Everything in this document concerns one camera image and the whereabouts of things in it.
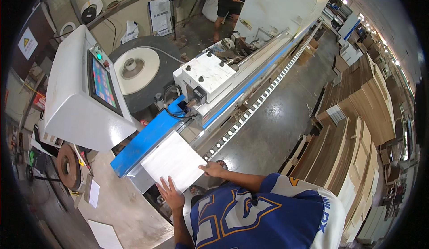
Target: stack of wooden boards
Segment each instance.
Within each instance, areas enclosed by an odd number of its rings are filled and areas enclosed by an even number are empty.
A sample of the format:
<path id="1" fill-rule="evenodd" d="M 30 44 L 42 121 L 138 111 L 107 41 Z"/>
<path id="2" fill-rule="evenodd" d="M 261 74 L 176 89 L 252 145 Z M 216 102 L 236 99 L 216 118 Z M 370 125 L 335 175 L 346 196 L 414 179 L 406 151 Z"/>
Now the stack of wooden boards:
<path id="1" fill-rule="evenodd" d="M 312 138 L 290 173 L 338 196 L 347 213 L 344 242 L 354 240 L 371 207 L 378 182 L 377 155 L 362 119 L 345 118 Z"/>
<path id="2" fill-rule="evenodd" d="M 379 146 L 395 138 L 392 100 L 383 76 L 368 54 L 328 83 L 317 119 L 336 126 L 346 117 L 359 116 Z"/>

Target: metal rail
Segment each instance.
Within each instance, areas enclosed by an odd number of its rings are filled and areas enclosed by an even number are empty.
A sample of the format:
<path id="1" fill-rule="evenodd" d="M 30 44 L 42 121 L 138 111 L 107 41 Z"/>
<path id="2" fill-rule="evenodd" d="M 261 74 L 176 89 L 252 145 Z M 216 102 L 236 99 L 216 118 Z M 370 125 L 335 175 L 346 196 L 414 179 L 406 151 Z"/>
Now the metal rail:
<path id="1" fill-rule="evenodd" d="M 244 113 L 244 115 L 231 127 L 222 138 L 216 142 L 216 144 L 206 153 L 203 158 L 206 161 L 209 161 L 215 156 L 225 145 L 233 138 L 233 136 L 243 127 L 243 125 L 249 121 L 249 119 L 253 116 L 253 114 L 258 110 L 260 106 L 265 102 L 265 100 L 271 95 L 272 91 L 277 87 L 277 85 L 283 80 L 286 76 L 287 72 L 292 68 L 295 64 L 299 56 L 303 53 L 304 49 L 307 47 L 311 38 L 313 38 L 314 34 L 316 34 L 319 27 L 322 25 L 322 22 L 318 24 L 318 26 L 314 29 L 313 33 L 308 37 L 308 39 L 304 42 L 295 56 L 289 61 L 287 66 L 283 69 L 283 71 L 277 76 L 277 78 L 272 82 L 270 86 L 268 86 L 267 90 L 262 93 L 262 95 L 255 101 L 253 105 Z"/>

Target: cardboard box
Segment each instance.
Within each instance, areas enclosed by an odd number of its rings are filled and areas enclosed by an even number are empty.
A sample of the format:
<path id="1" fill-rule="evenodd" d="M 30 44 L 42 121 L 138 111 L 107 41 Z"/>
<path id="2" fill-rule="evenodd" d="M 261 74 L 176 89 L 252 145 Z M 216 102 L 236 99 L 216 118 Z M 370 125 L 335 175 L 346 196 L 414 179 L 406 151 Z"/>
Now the cardboard box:
<path id="1" fill-rule="evenodd" d="M 316 49 L 314 49 L 310 45 L 307 45 L 307 47 L 303 50 L 303 53 L 298 57 L 297 64 L 298 65 L 305 64 L 310 59 L 310 57 L 314 55 L 315 52 L 316 52 Z"/>

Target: metal pipe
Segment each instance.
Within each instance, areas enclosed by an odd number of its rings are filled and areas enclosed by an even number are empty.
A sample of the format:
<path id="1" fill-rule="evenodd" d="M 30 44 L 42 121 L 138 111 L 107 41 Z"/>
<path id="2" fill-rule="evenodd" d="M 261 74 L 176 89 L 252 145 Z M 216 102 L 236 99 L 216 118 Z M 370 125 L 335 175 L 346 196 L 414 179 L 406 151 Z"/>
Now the metal pipe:
<path id="1" fill-rule="evenodd" d="M 79 24 L 82 25 L 83 24 L 82 15 L 79 11 L 79 7 L 78 7 L 78 4 L 76 3 L 76 0 L 70 0 L 70 3 L 72 4 L 73 11 L 75 12 L 75 16 L 78 19 Z"/>

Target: flip-flop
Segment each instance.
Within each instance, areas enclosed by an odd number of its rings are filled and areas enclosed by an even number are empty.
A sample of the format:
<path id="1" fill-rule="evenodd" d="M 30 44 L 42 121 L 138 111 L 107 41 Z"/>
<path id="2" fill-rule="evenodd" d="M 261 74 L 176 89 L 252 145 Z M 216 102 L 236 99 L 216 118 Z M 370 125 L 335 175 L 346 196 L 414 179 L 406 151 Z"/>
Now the flip-flop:
<path id="1" fill-rule="evenodd" d="M 216 162 L 219 163 L 222 166 L 223 169 L 225 169 L 225 170 L 228 171 L 228 166 L 227 166 L 227 164 L 223 160 L 218 160 Z"/>
<path id="2" fill-rule="evenodd" d="M 191 185 L 189 187 L 189 191 L 192 195 L 197 196 L 197 195 L 203 195 L 204 193 L 207 192 L 207 190 L 203 187 L 197 186 L 197 185 Z"/>

